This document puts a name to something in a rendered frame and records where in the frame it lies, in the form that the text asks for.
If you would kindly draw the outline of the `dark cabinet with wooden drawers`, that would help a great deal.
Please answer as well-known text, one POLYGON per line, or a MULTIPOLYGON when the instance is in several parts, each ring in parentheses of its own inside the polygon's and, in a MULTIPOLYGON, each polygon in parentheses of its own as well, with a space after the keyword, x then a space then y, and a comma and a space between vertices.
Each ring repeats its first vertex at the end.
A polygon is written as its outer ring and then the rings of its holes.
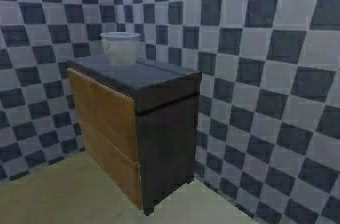
POLYGON ((148 59, 67 62, 86 151, 145 215, 194 180, 199 71, 148 59))

